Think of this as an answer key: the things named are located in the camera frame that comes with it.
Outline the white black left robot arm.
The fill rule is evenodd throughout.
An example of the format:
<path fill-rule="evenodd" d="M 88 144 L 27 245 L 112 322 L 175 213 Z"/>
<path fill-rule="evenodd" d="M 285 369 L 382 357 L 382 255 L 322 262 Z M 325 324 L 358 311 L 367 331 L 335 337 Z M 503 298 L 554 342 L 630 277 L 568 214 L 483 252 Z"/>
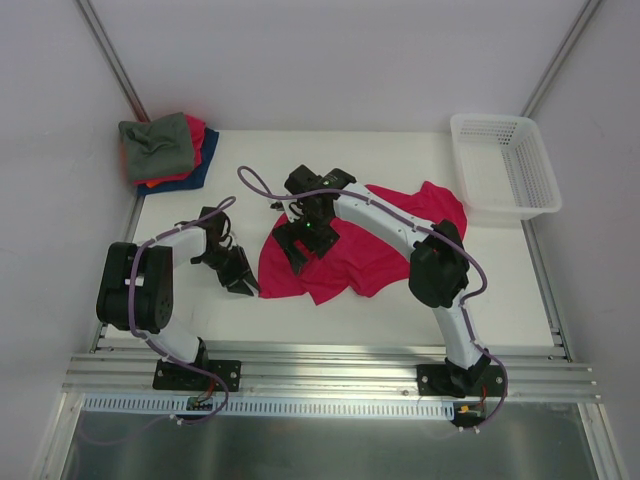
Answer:
<path fill-rule="evenodd" d="M 163 361 L 176 364 L 176 377 L 188 388 L 203 386 L 210 375 L 204 341 L 176 319 L 174 271 L 205 265 L 230 293 L 261 291 L 231 232 L 229 216 L 204 207 L 199 218 L 179 222 L 142 244 L 115 242 L 107 251 L 96 301 L 98 320 L 145 342 Z"/>

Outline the crimson pink t shirt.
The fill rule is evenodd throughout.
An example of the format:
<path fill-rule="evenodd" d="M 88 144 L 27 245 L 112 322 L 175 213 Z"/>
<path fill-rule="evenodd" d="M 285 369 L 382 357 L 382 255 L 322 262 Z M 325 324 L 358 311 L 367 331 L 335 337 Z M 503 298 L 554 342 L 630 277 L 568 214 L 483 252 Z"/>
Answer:
<path fill-rule="evenodd" d="M 467 217 L 462 203 L 448 189 L 425 181 L 407 194 L 382 186 L 367 186 L 374 194 L 424 220 L 451 221 L 461 235 Z M 331 227 L 339 240 L 321 259 L 308 252 L 308 262 L 295 274 L 276 240 L 269 236 L 259 256 L 258 283 L 263 299 L 288 298 L 308 294 L 321 305 L 350 288 L 371 298 L 386 286 L 409 277 L 409 262 L 391 246 L 362 228 L 334 219 Z"/>

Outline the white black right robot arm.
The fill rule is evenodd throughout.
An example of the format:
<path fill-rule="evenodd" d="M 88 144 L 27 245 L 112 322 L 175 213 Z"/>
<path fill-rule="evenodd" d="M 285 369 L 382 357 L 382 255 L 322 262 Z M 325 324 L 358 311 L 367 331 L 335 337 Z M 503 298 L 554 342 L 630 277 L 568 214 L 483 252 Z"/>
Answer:
<path fill-rule="evenodd" d="M 431 308 L 444 339 L 445 367 L 429 376 L 429 387 L 456 398 L 480 387 L 491 359 L 480 346 L 466 308 L 468 270 L 473 264 L 455 224 L 420 220 L 340 169 L 320 176 L 301 165 L 285 187 L 287 195 L 271 204 L 287 220 L 273 229 L 272 236 L 294 273 L 301 273 L 312 256 L 323 258 L 337 245 L 340 236 L 331 225 L 334 220 L 375 236 L 408 261 L 409 290 Z"/>

